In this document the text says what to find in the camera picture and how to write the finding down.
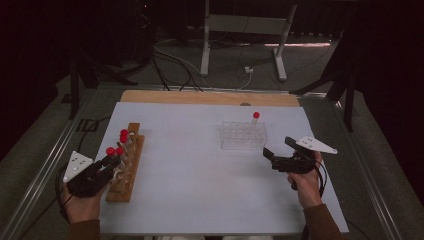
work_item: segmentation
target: metal leg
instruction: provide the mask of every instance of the metal leg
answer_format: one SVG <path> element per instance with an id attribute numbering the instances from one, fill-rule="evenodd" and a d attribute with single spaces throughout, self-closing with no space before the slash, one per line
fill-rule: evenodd
<path id="1" fill-rule="evenodd" d="M 206 77 L 209 71 L 209 0 L 205 0 L 205 33 L 203 38 L 202 65 L 200 66 L 200 75 Z"/>
<path id="2" fill-rule="evenodd" d="M 284 25 L 284 30 L 281 34 L 280 45 L 278 46 L 278 48 L 274 49 L 275 65 L 277 67 L 278 79 L 280 79 L 280 81 L 287 80 L 286 70 L 284 69 L 284 63 L 283 63 L 283 59 L 281 55 L 283 53 L 283 48 L 284 48 L 284 44 L 286 43 L 287 36 L 289 35 L 289 32 L 290 32 L 290 27 L 293 22 L 293 16 L 294 16 L 294 13 L 296 12 L 296 8 L 297 8 L 297 5 L 291 6 L 289 16 L 286 19 L 286 24 Z"/>

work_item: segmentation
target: white table surface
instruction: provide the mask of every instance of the white table surface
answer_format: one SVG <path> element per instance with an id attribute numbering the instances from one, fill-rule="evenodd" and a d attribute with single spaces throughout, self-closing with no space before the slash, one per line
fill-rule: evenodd
<path id="1" fill-rule="evenodd" d="M 129 235 L 281 235 L 305 225 L 297 193 L 285 173 L 260 150 L 220 148 L 223 121 L 251 121 L 260 112 L 266 147 L 289 157 L 284 144 L 312 131 L 301 107 L 117 103 L 96 159 L 116 146 L 119 131 L 141 123 L 145 135 L 130 203 L 101 203 L 101 232 Z M 323 196 L 348 232 L 331 180 Z"/>

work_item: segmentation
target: brown sleeve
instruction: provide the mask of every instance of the brown sleeve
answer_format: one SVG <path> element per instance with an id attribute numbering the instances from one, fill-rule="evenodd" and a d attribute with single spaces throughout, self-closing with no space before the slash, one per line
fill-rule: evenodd
<path id="1" fill-rule="evenodd" d="M 306 225 L 309 228 L 309 235 L 312 240 L 339 240 L 346 239 L 340 233 L 333 217 L 328 211 L 327 205 L 322 204 L 316 207 L 303 210 Z"/>
<path id="2" fill-rule="evenodd" d="M 90 220 L 69 225 L 68 240 L 99 240 L 100 221 Z"/>

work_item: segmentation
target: person's left hand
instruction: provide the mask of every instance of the person's left hand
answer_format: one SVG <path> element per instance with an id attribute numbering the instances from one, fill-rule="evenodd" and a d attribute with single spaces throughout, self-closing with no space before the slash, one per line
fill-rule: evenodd
<path id="1" fill-rule="evenodd" d="M 72 196 L 72 198 L 65 204 L 71 197 L 66 183 L 63 185 L 63 204 L 65 204 L 66 213 L 69 217 L 69 223 L 77 223 L 88 220 L 95 220 L 100 215 L 100 199 L 107 186 L 100 190 L 95 196 L 90 198 L 79 198 Z"/>

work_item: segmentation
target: power plug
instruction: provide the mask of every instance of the power plug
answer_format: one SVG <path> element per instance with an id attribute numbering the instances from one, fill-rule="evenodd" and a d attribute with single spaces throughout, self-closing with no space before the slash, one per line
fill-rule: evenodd
<path id="1" fill-rule="evenodd" d="M 251 66 L 246 66 L 246 67 L 244 67 L 244 71 L 245 71 L 246 73 L 253 73 L 253 67 L 251 67 Z"/>

